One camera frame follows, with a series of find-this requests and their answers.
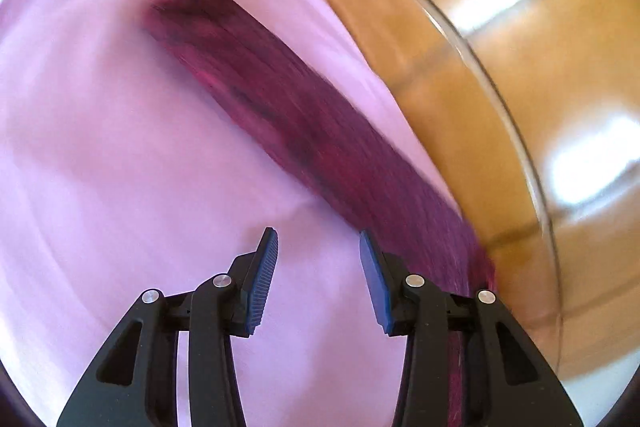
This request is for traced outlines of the dark red floral garment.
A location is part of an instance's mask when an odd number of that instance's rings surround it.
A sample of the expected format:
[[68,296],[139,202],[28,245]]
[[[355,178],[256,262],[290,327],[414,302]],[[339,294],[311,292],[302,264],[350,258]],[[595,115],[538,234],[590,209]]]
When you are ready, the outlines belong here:
[[144,28],[287,174],[318,197],[293,216],[279,298],[324,338],[292,362],[290,426],[388,426],[414,319],[495,282],[471,225],[338,90],[234,0],[153,0]]

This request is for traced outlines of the pink bed sheet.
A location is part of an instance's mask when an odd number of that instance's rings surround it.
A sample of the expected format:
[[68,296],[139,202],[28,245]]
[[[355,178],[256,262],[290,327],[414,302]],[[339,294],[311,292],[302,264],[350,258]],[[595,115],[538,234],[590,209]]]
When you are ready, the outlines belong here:
[[[282,171],[141,26],[150,0],[2,0],[1,361],[54,425],[145,289],[279,259],[233,343],[252,426],[387,426],[405,343],[375,320],[357,232]],[[235,0],[444,180],[326,0]]]

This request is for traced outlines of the wooden panelled wardrobe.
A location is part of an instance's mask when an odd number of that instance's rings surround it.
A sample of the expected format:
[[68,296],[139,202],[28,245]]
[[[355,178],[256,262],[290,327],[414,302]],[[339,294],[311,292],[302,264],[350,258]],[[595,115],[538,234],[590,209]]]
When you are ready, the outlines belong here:
[[564,377],[639,346],[639,0],[328,0]]

